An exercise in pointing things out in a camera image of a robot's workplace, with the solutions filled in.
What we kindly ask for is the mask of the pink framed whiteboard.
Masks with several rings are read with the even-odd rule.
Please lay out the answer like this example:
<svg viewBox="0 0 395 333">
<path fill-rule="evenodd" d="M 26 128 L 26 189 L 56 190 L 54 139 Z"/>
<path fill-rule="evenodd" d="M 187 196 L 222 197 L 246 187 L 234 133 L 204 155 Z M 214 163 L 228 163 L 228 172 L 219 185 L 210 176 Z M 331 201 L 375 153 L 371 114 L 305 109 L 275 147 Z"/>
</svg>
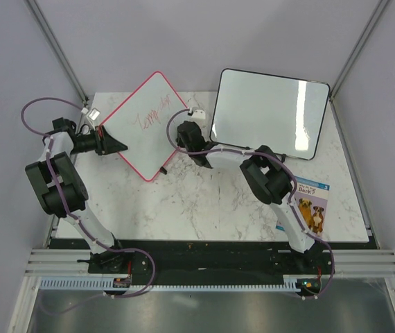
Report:
<svg viewBox="0 0 395 333">
<path fill-rule="evenodd" d="M 128 147 L 119 155 L 150 182 L 175 153 L 167 138 L 167 123 L 186 108 L 165 75 L 156 71 L 120 102 L 100 126 Z"/>
</svg>

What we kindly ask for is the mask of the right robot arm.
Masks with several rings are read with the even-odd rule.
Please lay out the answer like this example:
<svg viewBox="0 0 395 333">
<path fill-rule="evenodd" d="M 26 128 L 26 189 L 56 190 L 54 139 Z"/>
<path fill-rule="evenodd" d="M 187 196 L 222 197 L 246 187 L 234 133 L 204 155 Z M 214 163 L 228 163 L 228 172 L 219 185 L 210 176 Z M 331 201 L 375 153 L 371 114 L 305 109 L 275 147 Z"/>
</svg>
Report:
<svg viewBox="0 0 395 333">
<path fill-rule="evenodd" d="M 283 226 L 292 249 L 294 267 L 311 272 L 322 255 L 323 246 L 310 233 L 295 200 L 296 178 L 267 146 L 239 151 L 206 141 L 200 127 L 184 121 L 177 127 L 177 150 L 187 154 L 199 167 L 240 169 L 253 195 L 269 205 Z"/>
</svg>

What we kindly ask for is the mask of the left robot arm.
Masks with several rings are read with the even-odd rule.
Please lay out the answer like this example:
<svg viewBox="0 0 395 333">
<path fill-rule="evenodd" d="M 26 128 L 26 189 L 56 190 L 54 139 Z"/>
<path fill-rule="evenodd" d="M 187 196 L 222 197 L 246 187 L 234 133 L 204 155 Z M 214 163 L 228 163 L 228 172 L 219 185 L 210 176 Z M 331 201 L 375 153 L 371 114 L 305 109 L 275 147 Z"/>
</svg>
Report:
<svg viewBox="0 0 395 333">
<path fill-rule="evenodd" d="M 26 166 L 25 171 L 43 210 L 68 221 L 90 248 L 89 264 L 120 273 L 128 265 L 128 256 L 120 242 L 105 228 L 88 205 L 87 188 L 71 156 L 95 152 L 109 155 L 128 150 L 102 126 L 87 134 L 76 133 L 73 121 L 59 118 L 53 130 L 44 134 L 41 158 Z"/>
</svg>

